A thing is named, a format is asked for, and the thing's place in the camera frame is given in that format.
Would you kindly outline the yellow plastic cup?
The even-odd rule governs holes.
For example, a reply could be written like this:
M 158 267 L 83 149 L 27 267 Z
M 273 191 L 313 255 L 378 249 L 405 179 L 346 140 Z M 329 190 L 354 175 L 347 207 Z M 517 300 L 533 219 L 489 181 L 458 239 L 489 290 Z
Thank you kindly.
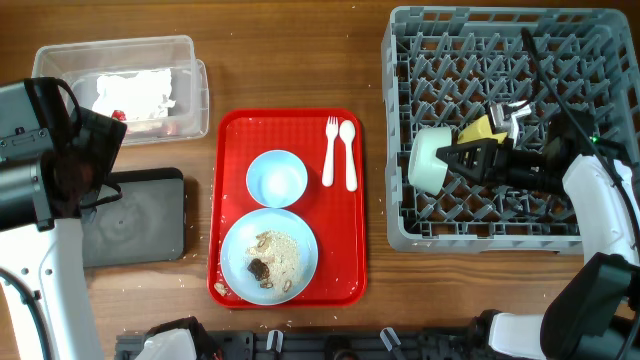
M 484 115 L 460 132 L 457 143 L 463 144 L 481 139 L 494 139 L 499 144 L 502 144 L 507 135 L 507 132 L 495 132 L 489 116 Z

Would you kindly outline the mint green bowl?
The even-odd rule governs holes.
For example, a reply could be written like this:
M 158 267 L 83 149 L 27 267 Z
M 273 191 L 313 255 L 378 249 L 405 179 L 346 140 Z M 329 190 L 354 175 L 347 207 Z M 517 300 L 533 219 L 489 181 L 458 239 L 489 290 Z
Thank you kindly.
M 422 128 L 418 131 L 411 149 L 408 180 L 416 189 L 437 195 L 446 178 L 448 165 L 436 153 L 452 144 L 449 127 Z

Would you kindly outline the light blue bowl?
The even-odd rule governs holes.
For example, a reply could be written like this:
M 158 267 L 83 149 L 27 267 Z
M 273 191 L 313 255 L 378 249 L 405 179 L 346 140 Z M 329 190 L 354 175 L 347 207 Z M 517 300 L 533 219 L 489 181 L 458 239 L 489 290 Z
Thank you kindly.
M 257 156 L 246 173 L 250 196 L 268 208 L 285 208 L 297 202 L 308 185 L 305 164 L 294 153 L 270 150 Z

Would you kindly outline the white napkin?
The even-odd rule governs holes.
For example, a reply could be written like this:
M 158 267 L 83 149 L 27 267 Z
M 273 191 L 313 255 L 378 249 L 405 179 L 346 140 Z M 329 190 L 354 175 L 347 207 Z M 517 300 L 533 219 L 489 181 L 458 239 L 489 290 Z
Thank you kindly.
M 122 112 L 126 120 L 147 120 L 169 116 L 176 101 L 171 98 L 169 68 L 144 70 L 135 76 L 101 75 L 97 79 L 98 98 L 94 112 L 112 115 Z

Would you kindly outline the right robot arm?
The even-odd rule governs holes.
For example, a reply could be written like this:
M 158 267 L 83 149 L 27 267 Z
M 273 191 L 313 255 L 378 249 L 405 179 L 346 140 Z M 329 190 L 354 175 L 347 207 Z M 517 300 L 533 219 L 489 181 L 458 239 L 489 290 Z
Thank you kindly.
M 542 153 L 484 137 L 435 150 L 435 161 L 471 180 L 564 193 L 577 219 L 584 265 L 542 315 L 495 314 L 487 335 L 497 353 L 524 359 L 636 359 L 639 206 L 632 171 L 602 152 L 592 117 L 567 110 L 549 125 Z

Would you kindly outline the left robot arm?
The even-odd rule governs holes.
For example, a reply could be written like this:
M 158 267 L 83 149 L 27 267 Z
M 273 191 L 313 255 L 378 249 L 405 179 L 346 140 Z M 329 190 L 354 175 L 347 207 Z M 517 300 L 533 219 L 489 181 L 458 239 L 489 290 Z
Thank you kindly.
M 80 106 L 69 85 L 1 88 L 1 289 L 23 359 L 101 359 L 84 276 L 83 220 L 101 198 L 126 125 Z

